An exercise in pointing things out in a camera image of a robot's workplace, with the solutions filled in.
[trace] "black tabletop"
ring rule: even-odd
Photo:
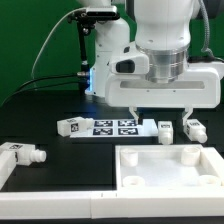
[[[175,144],[192,144],[183,133],[182,109],[142,109],[146,119],[172,121]],[[155,137],[69,138],[57,134],[57,121],[73,117],[132,119],[127,108],[111,108],[87,100],[75,91],[26,92],[0,108],[0,144],[35,144],[47,152],[45,163],[17,166],[2,192],[114,190],[115,145],[158,144]],[[224,105],[195,110],[191,118],[207,127],[205,147],[215,147],[224,155]],[[4,221],[3,223],[31,223]],[[32,223],[224,223],[224,217],[51,220]]]

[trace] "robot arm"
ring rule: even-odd
[[[219,71],[220,67],[224,70],[223,64],[191,66],[187,62],[189,23],[199,10],[198,3],[134,1],[137,34],[135,42],[116,49],[112,55],[106,83],[106,102],[110,106],[193,111],[219,104]]]

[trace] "white connector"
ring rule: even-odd
[[[75,117],[57,122],[58,134],[66,137],[74,133],[85,132],[92,128],[94,120],[92,118]]]
[[[35,145],[6,142],[0,146],[0,190],[16,165],[29,166],[32,162],[44,162],[46,152],[35,149]]]
[[[184,133],[191,141],[205,143],[208,140],[205,126],[196,119],[187,120],[184,125]]]
[[[170,145],[173,143],[173,125],[171,121],[159,121],[159,143]]]
[[[44,162],[47,154],[45,151],[36,150],[35,145],[6,142],[0,146],[0,153],[14,152],[17,165],[29,166],[32,162]]]

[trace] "cable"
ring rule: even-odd
[[[208,19],[208,13],[204,4],[203,0],[199,0],[199,4],[201,6],[201,12],[202,17],[204,20],[204,27],[205,27],[205,40],[203,48],[201,49],[201,52],[208,53],[208,56],[212,58],[213,60],[221,61],[224,63],[224,60],[222,58],[216,58],[212,52],[212,50],[209,48],[210,44],[210,26],[209,26],[209,19]]]
[[[81,82],[81,81],[64,82],[64,83],[58,83],[58,84],[54,84],[54,85],[40,86],[40,87],[34,87],[34,88],[29,88],[29,89],[25,89],[25,90],[16,91],[13,94],[11,94],[10,96],[8,96],[3,101],[3,103],[1,104],[1,107],[3,107],[13,96],[15,96],[19,93],[28,92],[28,91],[32,91],[32,90],[38,90],[38,89],[44,89],[44,88],[51,88],[51,87],[56,87],[56,86],[69,85],[69,84],[79,84],[79,83],[86,83],[86,82],[85,81],[84,82]]]
[[[71,74],[71,75],[55,75],[55,76],[44,76],[41,78],[37,78],[37,79],[33,79],[30,80],[28,82],[25,82],[24,84],[22,84],[18,89],[16,89],[15,92],[18,92],[22,89],[24,89],[26,86],[32,84],[32,83],[36,83],[39,81],[43,81],[43,80],[50,80],[50,79],[64,79],[64,78],[72,78],[72,77],[78,77],[77,74]]]
[[[35,60],[35,62],[34,62],[34,64],[33,64],[32,72],[31,72],[31,78],[32,78],[32,79],[35,79],[35,69],[36,69],[37,62],[39,61],[39,59],[40,59],[40,57],[41,57],[41,55],[42,55],[42,53],[43,53],[43,51],[44,51],[46,45],[48,44],[48,42],[49,42],[49,40],[50,40],[52,34],[54,33],[54,31],[55,31],[55,30],[57,29],[57,27],[61,24],[61,22],[62,22],[65,18],[67,18],[69,15],[71,15],[71,14],[77,12],[77,11],[84,10],[84,9],[85,9],[85,8],[79,8],[79,9],[72,10],[71,12],[67,13],[66,15],[64,15],[64,16],[57,22],[57,24],[53,27],[53,29],[51,30],[51,32],[48,34],[48,37],[47,37],[47,39],[45,40],[43,46],[41,47],[41,49],[40,49],[40,51],[39,51],[39,53],[38,53],[38,55],[37,55],[37,58],[36,58],[36,60]]]

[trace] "green wall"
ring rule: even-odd
[[[27,80],[32,65],[49,32],[67,12],[80,7],[75,0],[0,0],[0,102]],[[131,25],[134,39],[136,25],[124,14]],[[211,21],[211,47],[215,55],[224,56],[224,15]],[[203,24],[192,21],[191,55],[200,55],[203,45]],[[86,41],[90,64],[94,63],[94,35]],[[79,45],[76,24],[66,21],[56,30],[44,51],[35,76],[68,74],[79,71]],[[76,85],[60,89],[76,89]]]

